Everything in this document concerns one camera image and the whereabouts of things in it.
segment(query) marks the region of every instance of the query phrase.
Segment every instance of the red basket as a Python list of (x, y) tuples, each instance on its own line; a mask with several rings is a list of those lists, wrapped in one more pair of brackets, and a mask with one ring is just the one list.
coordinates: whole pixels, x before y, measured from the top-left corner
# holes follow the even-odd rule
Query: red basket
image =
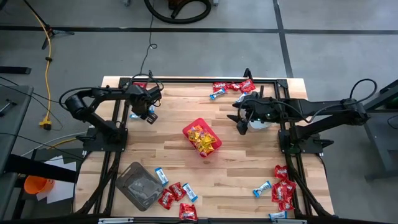
[[(212, 136), (214, 136), (217, 139), (217, 142), (211, 143), (211, 145), (213, 146), (213, 149), (214, 149), (213, 152), (215, 152), (219, 147), (221, 147), (223, 142), (221, 142), (221, 140), (214, 133), (214, 131), (207, 125), (206, 121), (203, 118), (196, 119), (194, 122), (190, 123), (187, 127), (182, 129), (182, 133), (188, 139), (188, 141), (189, 141), (188, 130), (191, 129), (191, 127), (195, 127), (196, 125), (200, 125), (203, 128), (203, 130), (204, 129), (207, 130)], [(193, 148), (197, 151), (197, 148), (195, 147), (195, 144), (193, 142), (191, 142), (191, 141), (189, 141), (189, 142), (192, 144)], [(209, 153), (207, 156), (203, 156), (201, 154), (199, 154), (199, 156), (202, 157), (202, 158), (207, 158), (213, 152)]]

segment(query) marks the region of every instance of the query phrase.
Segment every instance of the gray floor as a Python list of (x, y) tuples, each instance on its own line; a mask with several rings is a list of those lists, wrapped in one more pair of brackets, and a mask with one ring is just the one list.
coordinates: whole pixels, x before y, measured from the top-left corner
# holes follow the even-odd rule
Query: gray floor
[[(53, 26), (148, 27), (150, 14), (141, 0), (124, 7), (118, 0), (30, 0)], [(169, 14), (166, 3), (156, 8)], [(280, 0), (286, 29), (398, 29), (398, 2), (394, 0)], [(202, 9), (192, 3), (189, 16)], [(22, 1), (10, 1), (0, 11), (0, 24), (37, 26)], [(154, 27), (175, 27), (155, 20)], [(272, 0), (220, 0), (208, 18), (178, 27), (276, 28)], [(148, 33), (78, 32), (53, 41), (49, 82), (55, 99), (65, 90), (100, 85), (104, 75), (132, 75), (139, 71)], [(46, 95), (46, 50), (42, 32), (0, 31), (0, 65), (32, 67), (32, 73), (2, 75), (35, 87)], [(354, 83), (373, 78), (380, 87), (397, 79), (398, 35), (287, 35), (294, 77), (304, 78), (312, 101), (347, 98)], [(154, 33), (158, 48), (151, 50), (144, 70), (155, 75), (240, 77), (246, 67), (256, 77), (286, 77), (277, 34)], [(362, 98), (371, 85), (354, 94)], [(59, 106), (52, 111), (62, 120), (62, 131), (37, 127), (45, 110), (32, 102), (21, 135), (46, 141), (87, 127)], [(363, 127), (342, 126), (322, 133), (335, 140), (325, 150), (328, 183), (335, 213), (340, 217), (397, 223), (398, 179), (368, 183), (364, 175), (381, 170), (377, 152)], [(18, 140), (14, 152), (34, 147)]]

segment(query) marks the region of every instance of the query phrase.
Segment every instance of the wooden table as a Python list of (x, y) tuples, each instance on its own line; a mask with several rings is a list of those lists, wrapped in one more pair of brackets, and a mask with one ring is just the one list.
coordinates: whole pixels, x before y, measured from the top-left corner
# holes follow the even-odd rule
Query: wooden table
[[(104, 77), (102, 86), (116, 87), (119, 79)], [(287, 80), (291, 98), (307, 98), (303, 79)], [(278, 212), (277, 203), (271, 202), (271, 192), (255, 198), (252, 190), (267, 180), (271, 183), (279, 181), (274, 178), (274, 167), (286, 165), (277, 140), (280, 126), (273, 124), (265, 130), (242, 136), (236, 130), (236, 123), (226, 117), (236, 114), (237, 109), (231, 104), (240, 92), (230, 90), (212, 101), (210, 83), (165, 83), (164, 86), (162, 106), (155, 110), (159, 118), (153, 125), (128, 118), (129, 139), (127, 149), (122, 153), (119, 174), (134, 161), (140, 162), (155, 177), (154, 169), (163, 168), (169, 185), (176, 182), (191, 185), (198, 195), (195, 206), (199, 217), (267, 218), (269, 213)], [(264, 96), (275, 97), (270, 85), (265, 85)], [(111, 119), (113, 108), (114, 102), (105, 101), (96, 112), (104, 119)], [(223, 142), (219, 151), (207, 159), (202, 159), (182, 134), (182, 129), (197, 118), (203, 118)], [(75, 210), (81, 208), (97, 187), (103, 157), (103, 152), (92, 152), (83, 163), (76, 185)], [(319, 158), (308, 154), (302, 157), (308, 188), (324, 208), (333, 213)], [(304, 212), (301, 190), (297, 193)], [(105, 189), (103, 208), (107, 196), (108, 189)], [(112, 216), (177, 217), (180, 202), (190, 201), (185, 197), (174, 202), (170, 210), (155, 203), (147, 211), (140, 212), (116, 189)]]

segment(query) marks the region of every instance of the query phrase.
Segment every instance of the white paper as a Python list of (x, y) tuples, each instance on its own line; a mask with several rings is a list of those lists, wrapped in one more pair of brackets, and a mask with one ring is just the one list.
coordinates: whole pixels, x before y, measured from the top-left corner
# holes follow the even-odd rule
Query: white paper
[[(46, 161), (44, 163), (48, 164), (48, 165), (61, 167), (61, 166), (63, 166), (63, 157), (62, 156), (57, 156), (57, 157), (54, 157), (54, 158), (52, 158), (49, 161)], [(39, 192), (39, 193), (37, 193), (36, 194), (37, 200), (42, 200), (43, 198), (47, 197), (48, 194), (49, 194), (49, 192)]]
[[(54, 157), (51, 160), (44, 162), (44, 163), (76, 171), (76, 162), (64, 164), (62, 156)], [(43, 198), (47, 197), (47, 203), (58, 202), (60, 200), (72, 198), (74, 187), (75, 187), (74, 183), (55, 180), (54, 186), (51, 191), (40, 192), (36, 195), (36, 197), (37, 197), (37, 200), (42, 200)]]

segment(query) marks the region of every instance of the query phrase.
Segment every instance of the black hose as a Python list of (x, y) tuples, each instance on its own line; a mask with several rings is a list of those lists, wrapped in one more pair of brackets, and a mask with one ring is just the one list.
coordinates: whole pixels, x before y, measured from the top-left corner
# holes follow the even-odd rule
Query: black hose
[[(202, 2), (203, 4), (206, 5), (206, 9), (205, 11), (200, 14), (199, 16), (195, 16), (192, 18), (188, 18), (188, 19), (176, 19), (175, 17), (179, 14), (179, 12), (181, 11), (181, 9), (188, 3), (191, 3), (193, 1), (199, 1)], [(190, 24), (193, 22), (198, 22), (202, 19), (204, 19), (211, 11), (211, 3), (209, 0), (183, 0), (182, 2), (180, 2), (180, 4), (177, 5), (177, 7), (174, 9), (171, 18), (165, 17), (160, 15), (150, 4), (149, 0), (144, 0), (145, 5), (147, 6), (149, 12), (154, 15), (154, 17), (158, 18), (160, 21), (169, 23), (169, 24)]]

